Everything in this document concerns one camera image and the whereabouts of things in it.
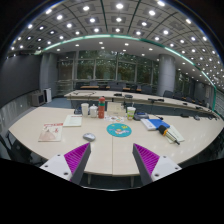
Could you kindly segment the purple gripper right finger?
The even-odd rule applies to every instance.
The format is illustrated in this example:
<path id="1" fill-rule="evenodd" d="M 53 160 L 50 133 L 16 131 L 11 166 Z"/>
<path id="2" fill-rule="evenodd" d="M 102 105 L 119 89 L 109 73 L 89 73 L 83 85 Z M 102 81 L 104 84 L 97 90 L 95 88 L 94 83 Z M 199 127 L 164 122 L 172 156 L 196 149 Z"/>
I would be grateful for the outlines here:
<path id="1" fill-rule="evenodd" d="M 138 144 L 133 144 L 133 156 L 143 185 L 148 185 L 181 170 L 181 167 L 169 157 L 159 156 Z"/>

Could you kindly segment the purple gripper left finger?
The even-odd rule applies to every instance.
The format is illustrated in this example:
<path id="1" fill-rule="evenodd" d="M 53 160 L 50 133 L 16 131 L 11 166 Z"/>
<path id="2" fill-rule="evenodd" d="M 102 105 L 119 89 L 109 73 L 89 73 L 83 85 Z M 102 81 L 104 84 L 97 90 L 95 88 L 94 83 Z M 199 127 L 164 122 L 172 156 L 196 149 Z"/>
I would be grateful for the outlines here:
<path id="1" fill-rule="evenodd" d="M 66 154 L 55 155 L 45 162 L 41 169 L 72 183 L 79 184 L 90 154 L 91 145 L 86 143 Z"/>

